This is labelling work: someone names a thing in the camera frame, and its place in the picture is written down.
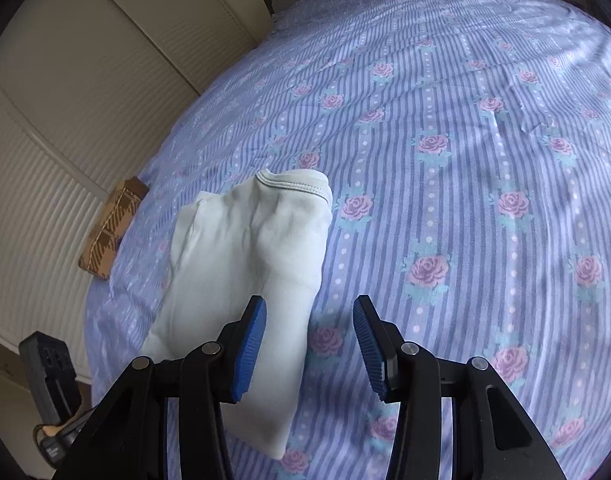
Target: bed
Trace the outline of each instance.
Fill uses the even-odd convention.
[[[369,389],[358,294],[437,356],[486,356],[567,478],[592,477],[611,450],[608,27],[560,0],[302,0],[278,12],[140,173],[151,191],[109,282],[87,297],[96,401],[161,307],[179,208],[261,168],[319,169],[335,207],[288,450],[273,461],[231,438],[236,478],[385,476],[396,406]],[[446,437],[442,478],[450,463]]]

